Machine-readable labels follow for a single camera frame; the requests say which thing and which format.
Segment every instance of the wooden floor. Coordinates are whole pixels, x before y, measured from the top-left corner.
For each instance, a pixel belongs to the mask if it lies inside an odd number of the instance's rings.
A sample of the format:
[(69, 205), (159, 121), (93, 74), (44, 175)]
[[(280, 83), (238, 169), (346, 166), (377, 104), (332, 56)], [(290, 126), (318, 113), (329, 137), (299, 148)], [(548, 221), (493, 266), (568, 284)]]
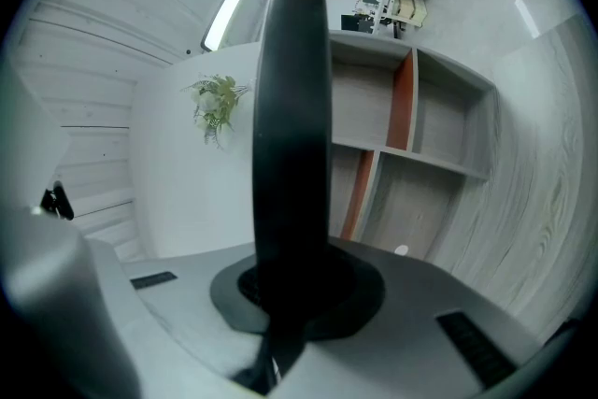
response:
[(597, 45), (575, 16), (496, 66), (491, 178), (465, 182), (428, 256), (541, 340), (595, 281)]

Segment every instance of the rectangular light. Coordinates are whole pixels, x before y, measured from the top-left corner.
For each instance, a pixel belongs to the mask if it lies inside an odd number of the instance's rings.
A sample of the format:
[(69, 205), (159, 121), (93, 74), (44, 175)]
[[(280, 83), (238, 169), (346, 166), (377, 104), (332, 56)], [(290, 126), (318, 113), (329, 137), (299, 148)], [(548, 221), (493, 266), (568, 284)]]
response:
[(235, 13), (236, 6), (241, 0), (224, 0), (216, 18), (209, 27), (204, 45), (210, 50), (217, 50), (221, 44), (222, 36), (226, 31), (228, 22)]
[(529, 30), (530, 34), (532, 34), (532, 38), (539, 37), (540, 31), (538, 30), (538, 26), (535, 24), (534, 18), (532, 17), (532, 14), (528, 10), (525, 3), (522, 0), (515, 0), (515, 7), (520, 12), (527, 30)]

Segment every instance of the ceiling light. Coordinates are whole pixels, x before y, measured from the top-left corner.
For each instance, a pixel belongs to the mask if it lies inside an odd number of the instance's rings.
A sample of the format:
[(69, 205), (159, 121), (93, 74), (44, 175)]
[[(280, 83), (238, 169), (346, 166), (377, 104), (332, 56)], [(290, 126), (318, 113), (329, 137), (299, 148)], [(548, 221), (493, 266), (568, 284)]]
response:
[(521, 17), (523, 18), (523, 21), (527, 26), (527, 29), (530, 31), (530, 34), (532, 34), (532, 38), (540, 36), (538, 26), (535, 24), (534, 19), (532, 18), (532, 14), (530, 14), (530, 11), (527, 9), (527, 6), (523, 3), (523, 1), (516, 0), (515, 7), (520, 12)]
[(207, 31), (206, 39), (204, 40), (202, 47), (206, 50), (218, 49), (228, 22), (231, 20), (231, 17), (233, 17), (239, 2), (240, 0), (224, 0), (224, 2), (222, 2), (221, 8)]

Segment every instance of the orange wooden panel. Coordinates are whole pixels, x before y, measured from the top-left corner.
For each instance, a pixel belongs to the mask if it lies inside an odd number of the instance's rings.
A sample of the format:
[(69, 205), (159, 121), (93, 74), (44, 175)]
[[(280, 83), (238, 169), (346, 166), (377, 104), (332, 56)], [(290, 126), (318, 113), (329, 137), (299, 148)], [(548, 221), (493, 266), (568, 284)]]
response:
[(362, 158), (360, 159), (359, 167), (357, 168), (357, 176), (355, 177), (355, 185), (353, 186), (353, 193), (351, 194), (351, 200), (347, 210), (347, 217), (345, 218), (345, 224), (343, 224), (343, 231), (340, 234), (340, 237), (343, 239), (350, 241), (353, 238), (353, 231), (357, 224), (359, 212), (362, 209), (365, 188), (367, 187), (367, 179), (370, 176), (373, 161), (373, 151), (362, 152)]
[(394, 72), (391, 120), (386, 137), (387, 147), (407, 149), (413, 108), (413, 82), (413, 54), (410, 51)]

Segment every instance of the white round object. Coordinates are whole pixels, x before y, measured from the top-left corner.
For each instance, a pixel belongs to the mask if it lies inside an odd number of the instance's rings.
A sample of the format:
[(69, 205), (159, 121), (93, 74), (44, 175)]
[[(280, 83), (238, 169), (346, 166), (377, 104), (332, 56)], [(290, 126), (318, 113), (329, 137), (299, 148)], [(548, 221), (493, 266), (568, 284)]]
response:
[(400, 247), (397, 247), (397, 249), (394, 251), (394, 253), (399, 254), (401, 256), (406, 256), (409, 253), (409, 246), (401, 245)]

